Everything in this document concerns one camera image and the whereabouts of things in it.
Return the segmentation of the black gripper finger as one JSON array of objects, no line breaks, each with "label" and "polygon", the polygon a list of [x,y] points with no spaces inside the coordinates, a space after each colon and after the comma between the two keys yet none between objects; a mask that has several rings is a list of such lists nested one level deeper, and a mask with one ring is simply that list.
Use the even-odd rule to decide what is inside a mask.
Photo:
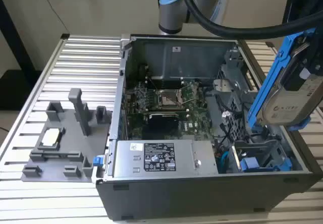
[{"label": "black gripper finger", "polygon": [[316,28],[309,47],[309,71],[322,76],[322,28]]}]

